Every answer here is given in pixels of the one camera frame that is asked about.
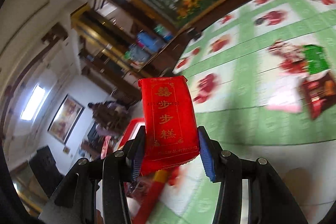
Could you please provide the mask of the pink white snack packet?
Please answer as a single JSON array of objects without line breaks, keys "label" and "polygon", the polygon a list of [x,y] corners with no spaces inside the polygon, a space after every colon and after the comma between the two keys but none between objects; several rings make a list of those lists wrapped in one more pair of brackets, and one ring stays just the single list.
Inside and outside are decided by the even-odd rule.
[{"label": "pink white snack packet", "polygon": [[301,96],[298,91],[301,80],[299,75],[281,75],[273,85],[266,109],[286,113],[302,112]]}]

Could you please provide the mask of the grey thermos jug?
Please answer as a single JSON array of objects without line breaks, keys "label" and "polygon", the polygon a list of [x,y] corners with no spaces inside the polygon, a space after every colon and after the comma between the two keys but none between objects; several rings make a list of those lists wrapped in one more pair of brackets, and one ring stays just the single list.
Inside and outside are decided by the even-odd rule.
[{"label": "grey thermos jug", "polygon": [[145,63],[150,59],[151,55],[143,50],[139,45],[132,44],[125,53],[125,58],[135,63]]}]

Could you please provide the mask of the green snack packet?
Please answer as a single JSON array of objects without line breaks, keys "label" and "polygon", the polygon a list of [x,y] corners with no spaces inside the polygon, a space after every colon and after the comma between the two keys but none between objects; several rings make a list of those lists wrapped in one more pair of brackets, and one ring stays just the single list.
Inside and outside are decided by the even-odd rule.
[{"label": "green snack packet", "polygon": [[330,69],[322,46],[315,44],[304,45],[303,53],[307,62],[307,71],[310,75]]}]

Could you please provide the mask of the blue thermos jug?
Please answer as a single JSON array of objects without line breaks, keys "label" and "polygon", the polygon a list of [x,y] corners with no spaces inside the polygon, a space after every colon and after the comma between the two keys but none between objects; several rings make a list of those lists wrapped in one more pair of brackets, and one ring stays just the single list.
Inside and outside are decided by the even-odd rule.
[{"label": "blue thermos jug", "polygon": [[159,52],[166,45],[161,39],[152,38],[146,32],[139,32],[137,34],[137,41],[153,53]]}]

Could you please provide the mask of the water bottle green label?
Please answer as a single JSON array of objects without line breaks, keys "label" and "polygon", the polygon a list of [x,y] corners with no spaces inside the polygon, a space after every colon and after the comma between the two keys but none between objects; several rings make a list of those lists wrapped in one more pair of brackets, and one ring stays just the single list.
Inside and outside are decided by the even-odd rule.
[{"label": "water bottle green label", "polygon": [[154,30],[165,42],[169,42],[174,37],[172,33],[161,24],[158,24]]}]

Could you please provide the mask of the red tray with white base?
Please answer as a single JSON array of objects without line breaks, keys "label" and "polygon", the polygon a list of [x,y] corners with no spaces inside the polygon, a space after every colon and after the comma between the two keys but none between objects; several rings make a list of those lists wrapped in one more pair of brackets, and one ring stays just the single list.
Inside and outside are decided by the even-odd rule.
[{"label": "red tray with white base", "polygon": [[[105,223],[146,223],[165,184],[171,169],[183,163],[180,145],[159,147],[149,145],[150,136],[146,119],[132,119],[122,138],[120,150],[103,160],[102,201]],[[148,178],[150,186],[141,198],[135,216],[131,216],[125,184]]]}]

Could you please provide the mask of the seated person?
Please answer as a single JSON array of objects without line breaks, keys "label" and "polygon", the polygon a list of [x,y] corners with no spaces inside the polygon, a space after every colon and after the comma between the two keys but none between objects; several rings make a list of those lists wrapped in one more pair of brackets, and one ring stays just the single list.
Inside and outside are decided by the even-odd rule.
[{"label": "seated person", "polygon": [[126,130],[131,116],[121,105],[111,103],[89,103],[93,112],[96,131],[100,136],[121,137]]}]

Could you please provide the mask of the framed wall picture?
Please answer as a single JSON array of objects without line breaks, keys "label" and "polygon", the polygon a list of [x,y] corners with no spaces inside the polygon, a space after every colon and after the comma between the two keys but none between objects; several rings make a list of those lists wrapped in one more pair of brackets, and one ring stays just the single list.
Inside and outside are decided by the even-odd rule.
[{"label": "framed wall picture", "polygon": [[48,133],[62,144],[66,144],[84,109],[81,103],[67,94],[52,118],[47,129]]}]

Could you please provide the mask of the green patterned tablecloth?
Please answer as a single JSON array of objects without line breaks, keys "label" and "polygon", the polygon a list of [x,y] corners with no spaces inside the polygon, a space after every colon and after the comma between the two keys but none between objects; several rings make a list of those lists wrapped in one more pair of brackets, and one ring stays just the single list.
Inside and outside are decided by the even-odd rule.
[{"label": "green patterned tablecloth", "polygon": [[266,109],[281,75],[303,79],[293,59],[308,44],[323,47],[334,74],[335,0],[252,0],[191,42],[177,71],[210,137],[238,157],[268,159],[318,223],[335,201],[335,107],[313,120],[300,94],[300,113]]}]

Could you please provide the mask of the red cake packet gold text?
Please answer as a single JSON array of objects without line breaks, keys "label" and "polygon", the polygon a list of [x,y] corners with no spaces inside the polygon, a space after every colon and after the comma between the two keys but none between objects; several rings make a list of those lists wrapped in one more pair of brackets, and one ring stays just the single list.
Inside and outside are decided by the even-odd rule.
[{"label": "red cake packet gold text", "polygon": [[199,155],[193,102],[184,76],[140,79],[145,121],[144,176],[174,168]]}]

